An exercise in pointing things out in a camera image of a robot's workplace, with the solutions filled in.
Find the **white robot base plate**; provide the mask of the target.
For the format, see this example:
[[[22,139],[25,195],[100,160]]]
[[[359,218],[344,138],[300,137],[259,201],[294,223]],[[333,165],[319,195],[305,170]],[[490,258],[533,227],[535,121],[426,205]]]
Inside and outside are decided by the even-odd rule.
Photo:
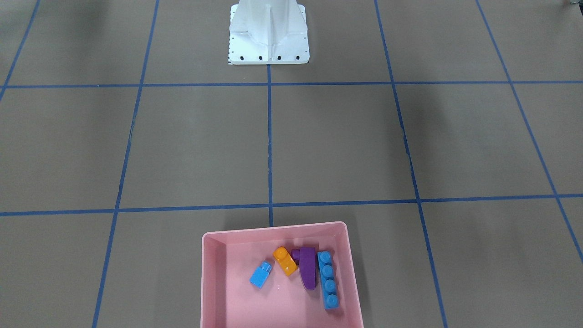
[[[240,0],[230,8],[229,33],[231,65],[310,60],[306,9],[295,0]]]

